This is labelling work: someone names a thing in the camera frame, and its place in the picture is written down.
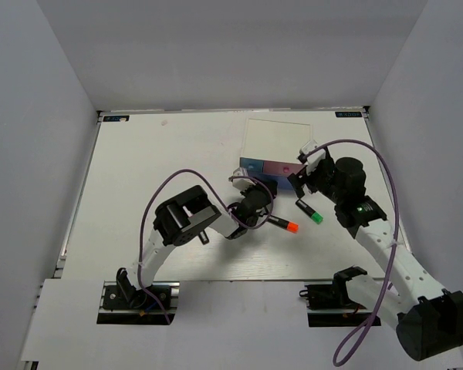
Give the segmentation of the blue small drawer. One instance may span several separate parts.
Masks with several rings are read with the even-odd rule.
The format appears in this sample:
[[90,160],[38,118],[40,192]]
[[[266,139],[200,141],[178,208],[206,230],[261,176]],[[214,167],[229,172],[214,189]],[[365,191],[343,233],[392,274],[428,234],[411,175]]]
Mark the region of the blue small drawer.
[[253,158],[241,157],[239,165],[249,172],[262,173],[264,170],[264,161]]

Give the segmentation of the pink drawer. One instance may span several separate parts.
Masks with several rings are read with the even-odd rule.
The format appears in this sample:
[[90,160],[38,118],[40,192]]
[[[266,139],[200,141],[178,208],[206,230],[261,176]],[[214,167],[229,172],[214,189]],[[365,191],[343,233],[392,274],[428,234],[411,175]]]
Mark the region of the pink drawer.
[[301,163],[283,163],[276,161],[265,161],[262,172],[268,175],[287,177],[291,173],[298,173],[303,168]]

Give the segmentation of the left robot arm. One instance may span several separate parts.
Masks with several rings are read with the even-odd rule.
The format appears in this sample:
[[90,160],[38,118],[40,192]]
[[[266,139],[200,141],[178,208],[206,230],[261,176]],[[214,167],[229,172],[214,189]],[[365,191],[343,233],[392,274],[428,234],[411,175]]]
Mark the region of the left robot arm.
[[155,293],[148,294],[157,271],[170,253],[196,237],[208,242],[207,228],[228,240],[237,239],[259,224],[267,206],[276,198],[275,180],[258,180],[241,190],[242,200],[224,210],[212,203],[199,186],[164,201],[155,210],[155,219],[148,239],[140,233],[140,249],[136,261],[117,272],[117,292],[129,308],[140,308]]

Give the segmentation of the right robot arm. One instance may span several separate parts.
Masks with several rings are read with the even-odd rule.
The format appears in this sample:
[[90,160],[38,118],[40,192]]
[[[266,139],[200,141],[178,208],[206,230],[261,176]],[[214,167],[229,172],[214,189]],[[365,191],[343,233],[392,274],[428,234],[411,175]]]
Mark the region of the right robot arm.
[[360,267],[333,276],[334,301],[372,310],[396,333],[403,350],[422,361],[463,345],[463,293],[450,292],[415,256],[397,244],[395,230],[380,206],[366,194],[363,164],[352,157],[334,160],[324,153],[288,177],[298,197],[320,192],[334,203],[336,219],[384,270],[378,284]]

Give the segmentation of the green highlighter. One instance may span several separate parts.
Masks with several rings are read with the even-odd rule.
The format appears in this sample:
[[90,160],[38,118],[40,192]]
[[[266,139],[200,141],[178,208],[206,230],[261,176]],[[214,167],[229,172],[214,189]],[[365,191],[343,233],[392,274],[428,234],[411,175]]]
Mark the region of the green highlighter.
[[298,199],[296,201],[296,206],[311,219],[316,224],[321,224],[323,222],[323,216],[319,214],[316,210],[311,208],[305,201]]

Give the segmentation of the orange highlighter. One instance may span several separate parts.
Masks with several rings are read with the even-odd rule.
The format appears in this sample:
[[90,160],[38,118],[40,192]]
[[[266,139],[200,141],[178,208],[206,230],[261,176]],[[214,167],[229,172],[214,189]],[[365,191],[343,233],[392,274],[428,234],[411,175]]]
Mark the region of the orange highlighter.
[[268,222],[283,230],[287,230],[288,232],[293,233],[293,234],[296,234],[299,230],[298,224],[282,219],[280,217],[270,216],[268,219]]

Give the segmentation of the white drawer cabinet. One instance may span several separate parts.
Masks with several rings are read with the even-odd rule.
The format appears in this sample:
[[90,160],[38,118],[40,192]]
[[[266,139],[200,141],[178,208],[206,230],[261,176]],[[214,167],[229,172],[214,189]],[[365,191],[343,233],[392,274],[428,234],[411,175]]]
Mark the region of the white drawer cabinet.
[[312,139],[312,127],[266,119],[247,119],[239,157],[300,163],[299,150]]

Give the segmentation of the pink highlighter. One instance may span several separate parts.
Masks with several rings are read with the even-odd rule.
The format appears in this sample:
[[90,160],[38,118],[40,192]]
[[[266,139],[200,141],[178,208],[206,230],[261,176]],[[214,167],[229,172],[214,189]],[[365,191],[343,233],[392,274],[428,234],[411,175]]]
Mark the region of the pink highlighter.
[[209,243],[209,239],[208,239],[208,236],[205,232],[202,232],[199,234],[199,238],[200,238],[200,241],[203,245],[206,245]]

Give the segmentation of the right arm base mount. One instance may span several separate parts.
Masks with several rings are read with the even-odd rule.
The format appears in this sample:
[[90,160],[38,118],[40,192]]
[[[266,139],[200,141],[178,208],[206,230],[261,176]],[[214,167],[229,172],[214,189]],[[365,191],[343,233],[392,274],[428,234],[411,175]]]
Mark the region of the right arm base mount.
[[341,303],[331,284],[308,284],[299,297],[306,301],[310,328],[355,328],[371,315],[357,303]]

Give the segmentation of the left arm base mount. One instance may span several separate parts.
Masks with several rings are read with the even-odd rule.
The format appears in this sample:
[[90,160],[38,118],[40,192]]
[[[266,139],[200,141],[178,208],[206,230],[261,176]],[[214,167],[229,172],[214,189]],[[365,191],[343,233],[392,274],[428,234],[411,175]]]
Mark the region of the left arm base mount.
[[[150,291],[164,306],[169,322],[177,310],[180,284],[157,282]],[[103,286],[96,323],[98,325],[168,325],[159,304],[143,291],[137,291],[134,301],[129,303],[114,282]]]

